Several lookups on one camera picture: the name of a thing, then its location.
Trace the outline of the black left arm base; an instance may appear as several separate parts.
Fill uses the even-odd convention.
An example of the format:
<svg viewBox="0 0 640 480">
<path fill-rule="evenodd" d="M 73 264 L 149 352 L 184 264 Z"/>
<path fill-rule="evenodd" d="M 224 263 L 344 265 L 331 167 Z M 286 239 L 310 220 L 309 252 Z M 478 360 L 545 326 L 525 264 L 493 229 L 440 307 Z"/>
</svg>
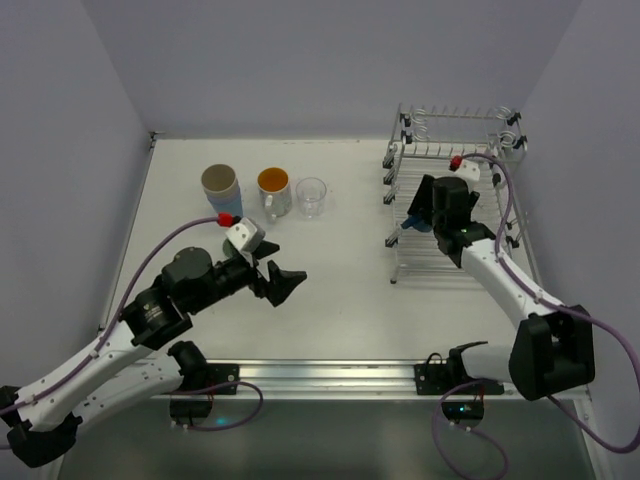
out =
<svg viewBox="0 0 640 480">
<path fill-rule="evenodd" d="M 178 341 L 165 356 L 153 361 L 162 378 L 162 394 L 235 395 L 240 381 L 237 363 L 211 363 L 192 341 Z"/>
</svg>

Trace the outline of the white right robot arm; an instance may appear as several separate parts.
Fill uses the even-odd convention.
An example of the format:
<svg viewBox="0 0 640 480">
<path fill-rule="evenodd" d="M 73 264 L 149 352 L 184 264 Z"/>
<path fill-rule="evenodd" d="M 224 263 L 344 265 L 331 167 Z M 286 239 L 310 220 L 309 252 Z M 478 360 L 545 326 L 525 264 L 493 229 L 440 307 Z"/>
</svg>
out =
<svg viewBox="0 0 640 480">
<path fill-rule="evenodd" d="M 476 379 L 511 383 L 530 401 L 592 382 L 593 330 L 585 309 L 562 305 L 497 250 L 496 235 L 471 218 L 478 198 L 457 176 L 426 175 L 408 211 L 429 226 L 440 252 L 485 289 L 516 330 L 510 346 L 476 341 L 451 348 L 444 378 L 452 386 Z"/>
</svg>

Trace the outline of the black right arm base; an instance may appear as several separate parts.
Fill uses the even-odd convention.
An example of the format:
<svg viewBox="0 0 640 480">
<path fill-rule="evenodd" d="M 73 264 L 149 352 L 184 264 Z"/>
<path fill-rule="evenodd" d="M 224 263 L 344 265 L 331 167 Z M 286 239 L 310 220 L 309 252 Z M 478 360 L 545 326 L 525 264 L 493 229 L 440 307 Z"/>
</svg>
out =
<svg viewBox="0 0 640 480">
<path fill-rule="evenodd" d="M 511 382 L 508 361 L 511 347 L 477 341 L 458 345 L 446 356 L 433 352 L 414 365 L 416 393 L 443 396 L 459 387 L 455 395 L 502 395 Z"/>
</svg>

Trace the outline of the light blue plastic cup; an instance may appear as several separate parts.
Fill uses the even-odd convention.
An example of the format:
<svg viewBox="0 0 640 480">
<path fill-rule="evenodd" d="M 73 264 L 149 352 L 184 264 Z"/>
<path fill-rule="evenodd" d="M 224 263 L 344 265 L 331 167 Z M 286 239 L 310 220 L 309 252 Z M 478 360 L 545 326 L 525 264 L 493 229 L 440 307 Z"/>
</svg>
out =
<svg viewBox="0 0 640 480">
<path fill-rule="evenodd" d="M 241 195 L 241 199 L 231 202 L 231 203 L 227 203 L 227 204 L 216 204 L 216 203 L 211 203 L 209 201 L 211 207 L 214 209 L 214 211 L 218 214 L 220 213 L 227 213 L 230 214 L 231 216 L 239 216 L 239 217 L 243 217 L 244 216 L 244 209 L 243 209 L 243 204 L 242 204 L 242 195 Z"/>
</svg>

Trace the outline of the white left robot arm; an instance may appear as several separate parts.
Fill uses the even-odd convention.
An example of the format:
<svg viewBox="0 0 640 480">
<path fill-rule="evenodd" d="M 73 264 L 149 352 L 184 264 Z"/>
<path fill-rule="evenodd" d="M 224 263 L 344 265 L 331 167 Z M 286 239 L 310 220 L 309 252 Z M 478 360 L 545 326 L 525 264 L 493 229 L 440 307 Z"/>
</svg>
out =
<svg viewBox="0 0 640 480">
<path fill-rule="evenodd" d="M 197 247 L 179 251 L 104 331 L 63 365 L 24 387 L 1 389 L 1 418 L 8 449 L 30 468 L 66 454 L 82 428 L 157 394 L 206 389 L 211 381 L 204 355 L 180 335 L 192 316 L 249 289 L 277 307 L 307 278 L 259 261 L 278 251 L 261 242 L 255 255 L 213 262 Z"/>
</svg>

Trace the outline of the beige plastic cup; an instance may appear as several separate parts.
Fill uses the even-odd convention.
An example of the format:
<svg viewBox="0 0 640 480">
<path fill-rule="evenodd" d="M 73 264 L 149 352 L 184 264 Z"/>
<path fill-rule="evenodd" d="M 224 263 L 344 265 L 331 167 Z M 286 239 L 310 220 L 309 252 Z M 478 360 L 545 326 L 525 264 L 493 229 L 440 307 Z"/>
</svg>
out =
<svg viewBox="0 0 640 480">
<path fill-rule="evenodd" d="M 239 189 L 235 170 L 227 164 L 214 164 L 201 174 L 201 185 L 207 194 L 215 197 L 233 196 Z"/>
</svg>

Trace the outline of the dark blue ceramic mug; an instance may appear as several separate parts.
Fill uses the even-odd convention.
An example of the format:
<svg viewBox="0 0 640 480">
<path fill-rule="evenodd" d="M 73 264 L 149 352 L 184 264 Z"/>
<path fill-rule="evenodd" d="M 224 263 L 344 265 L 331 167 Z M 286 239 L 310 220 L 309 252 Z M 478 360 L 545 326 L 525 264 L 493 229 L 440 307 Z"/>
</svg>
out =
<svg viewBox="0 0 640 480">
<path fill-rule="evenodd" d="M 424 221 L 420 215 L 408 216 L 401 224 L 402 230 L 415 230 L 421 233 L 429 233 L 432 231 L 432 226 Z"/>
</svg>

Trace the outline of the light green plastic cup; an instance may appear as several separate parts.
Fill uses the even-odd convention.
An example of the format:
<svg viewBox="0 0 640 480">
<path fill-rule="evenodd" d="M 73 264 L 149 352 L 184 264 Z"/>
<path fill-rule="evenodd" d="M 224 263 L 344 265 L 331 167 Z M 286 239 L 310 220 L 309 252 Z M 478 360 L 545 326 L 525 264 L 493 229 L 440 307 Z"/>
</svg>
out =
<svg viewBox="0 0 640 480">
<path fill-rule="evenodd" d="M 228 239 L 223 241 L 222 251 L 226 258 L 233 258 L 237 255 L 237 250 Z"/>
</svg>

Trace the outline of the lavender plastic cup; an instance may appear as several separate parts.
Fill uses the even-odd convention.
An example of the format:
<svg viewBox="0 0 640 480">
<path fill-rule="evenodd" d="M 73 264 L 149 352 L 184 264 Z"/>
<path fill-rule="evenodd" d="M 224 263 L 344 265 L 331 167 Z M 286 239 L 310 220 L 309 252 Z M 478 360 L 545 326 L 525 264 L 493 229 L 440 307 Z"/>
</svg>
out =
<svg viewBox="0 0 640 480">
<path fill-rule="evenodd" d="M 204 192 L 207 199 L 211 203 L 216 204 L 227 204 L 241 199 L 241 190 L 239 188 L 225 191 L 213 191 L 205 189 Z"/>
</svg>

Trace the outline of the clear glass tumbler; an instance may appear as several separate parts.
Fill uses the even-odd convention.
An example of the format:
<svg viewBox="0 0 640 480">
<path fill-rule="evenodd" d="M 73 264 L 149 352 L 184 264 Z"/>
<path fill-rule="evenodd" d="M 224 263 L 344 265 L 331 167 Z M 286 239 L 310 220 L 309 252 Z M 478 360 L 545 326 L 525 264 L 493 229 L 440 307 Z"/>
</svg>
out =
<svg viewBox="0 0 640 480">
<path fill-rule="evenodd" d="M 328 189 L 323 180 L 317 177 L 303 178 L 297 183 L 295 191 L 304 218 L 313 219 L 324 212 Z"/>
</svg>

